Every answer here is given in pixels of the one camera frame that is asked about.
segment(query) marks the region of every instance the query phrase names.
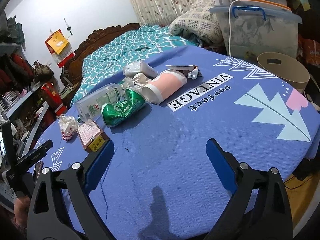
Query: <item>wooden headboard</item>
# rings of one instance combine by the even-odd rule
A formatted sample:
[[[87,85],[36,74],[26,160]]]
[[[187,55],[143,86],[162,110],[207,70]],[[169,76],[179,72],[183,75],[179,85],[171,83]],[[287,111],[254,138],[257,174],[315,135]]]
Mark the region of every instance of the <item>wooden headboard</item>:
[[[106,45],[107,43],[113,41],[115,38],[119,37],[121,34],[131,31],[138,30],[140,28],[139,23],[129,23],[124,27],[120,25],[115,27],[108,27],[106,29],[100,29],[93,31],[89,35],[86,41],[83,41],[79,48],[75,51],[75,56],[72,57],[65,64],[63,69],[63,74],[61,74],[61,82],[67,86],[68,83],[63,78],[66,76],[72,84],[76,82],[81,82],[82,80],[82,63],[85,57],[95,52],[101,46]]]

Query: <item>trash bin handle hole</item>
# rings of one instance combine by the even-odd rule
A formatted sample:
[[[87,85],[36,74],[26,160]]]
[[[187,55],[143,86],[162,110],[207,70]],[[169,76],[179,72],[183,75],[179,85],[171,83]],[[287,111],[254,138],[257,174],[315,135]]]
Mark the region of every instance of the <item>trash bin handle hole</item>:
[[[282,61],[276,58],[268,58],[267,59],[267,64],[281,64]]]

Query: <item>green can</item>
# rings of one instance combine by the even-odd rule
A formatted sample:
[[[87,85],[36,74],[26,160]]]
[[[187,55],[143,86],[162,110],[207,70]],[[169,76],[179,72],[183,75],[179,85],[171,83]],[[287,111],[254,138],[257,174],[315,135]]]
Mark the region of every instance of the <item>green can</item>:
[[[125,100],[115,104],[101,106],[101,115],[107,127],[114,127],[127,119],[133,113],[145,106],[145,99],[136,91],[126,88]]]

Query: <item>hand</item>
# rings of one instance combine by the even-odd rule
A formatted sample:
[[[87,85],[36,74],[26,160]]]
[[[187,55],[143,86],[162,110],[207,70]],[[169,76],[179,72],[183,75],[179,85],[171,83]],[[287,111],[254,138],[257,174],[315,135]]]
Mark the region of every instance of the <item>hand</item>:
[[[28,196],[18,197],[14,203],[14,222],[26,228],[28,221],[28,212],[30,207],[30,198]]]

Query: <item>pink heart print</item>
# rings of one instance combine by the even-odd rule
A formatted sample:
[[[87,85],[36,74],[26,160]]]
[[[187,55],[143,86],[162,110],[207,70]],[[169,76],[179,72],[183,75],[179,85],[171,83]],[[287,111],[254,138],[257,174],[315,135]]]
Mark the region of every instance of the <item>pink heart print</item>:
[[[289,96],[287,102],[285,103],[287,107],[292,110],[301,110],[301,107],[308,106],[308,100],[300,94],[297,90],[293,89],[291,95]]]

